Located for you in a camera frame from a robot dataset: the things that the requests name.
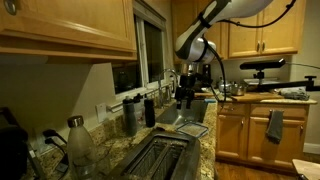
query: drawer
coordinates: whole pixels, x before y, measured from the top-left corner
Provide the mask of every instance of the drawer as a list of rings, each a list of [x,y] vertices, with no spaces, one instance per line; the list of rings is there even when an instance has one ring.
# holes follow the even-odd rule
[[[284,104],[252,104],[250,116],[268,117],[270,110],[283,111],[284,118],[306,118],[308,105],[284,105]]]
[[[234,115],[245,115],[246,104],[241,103],[224,103],[223,108],[222,104],[218,104],[218,114],[234,114]]]

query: light switch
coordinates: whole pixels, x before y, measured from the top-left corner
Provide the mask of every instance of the light switch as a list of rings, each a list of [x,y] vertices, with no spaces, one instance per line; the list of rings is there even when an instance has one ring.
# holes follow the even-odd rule
[[[107,106],[106,103],[101,103],[96,105],[96,112],[98,117],[98,122],[101,123],[107,119]]]

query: hanging towel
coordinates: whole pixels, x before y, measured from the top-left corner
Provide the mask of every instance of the hanging towel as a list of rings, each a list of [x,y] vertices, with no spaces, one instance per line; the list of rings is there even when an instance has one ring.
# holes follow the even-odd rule
[[[271,110],[266,136],[269,141],[279,144],[282,138],[283,111]]]

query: glass bottle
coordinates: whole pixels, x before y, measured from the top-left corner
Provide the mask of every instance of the glass bottle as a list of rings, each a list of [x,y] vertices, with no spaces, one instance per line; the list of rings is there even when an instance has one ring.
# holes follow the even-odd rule
[[[96,179],[96,146],[90,134],[83,127],[82,116],[72,116],[68,119],[70,127],[67,153],[72,179]]]

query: cabinet door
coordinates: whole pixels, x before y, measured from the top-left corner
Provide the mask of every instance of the cabinet door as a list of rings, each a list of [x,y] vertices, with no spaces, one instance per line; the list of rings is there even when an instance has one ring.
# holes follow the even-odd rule
[[[102,49],[136,50],[131,0],[19,0],[0,5],[0,34]]]
[[[244,116],[218,115],[216,154],[220,157],[244,159],[247,123]]]
[[[280,144],[274,144],[266,138],[268,123],[268,118],[250,118],[248,160],[292,168],[292,159],[299,159],[302,155],[304,121],[283,120]]]
[[[212,2],[212,0],[198,0],[198,11],[199,14],[207,5]],[[215,23],[213,26],[205,33],[205,38],[208,41],[212,41],[217,46],[217,52],[221,58],[226,58],[227,56],[227,25],[225,23]]]
[[[176,46],[176,39],[185,32],[197,17],[197,0],[172,0],[172,37],[173,48]],[[181,60],[174,55],[174,63],[179,64]]]
[[[264,11],[262,24],[279,17],[291,0],[273,1]],[[305,0],[299,0],[275,24],[262,30],[262,54],[297,53],[302,36]]]
[[[234,18],[234,22],[258,25],[261,14],[249,18]],[[261,29],[243,28],[229,24],[229,57],[257,56],[261,49]]]

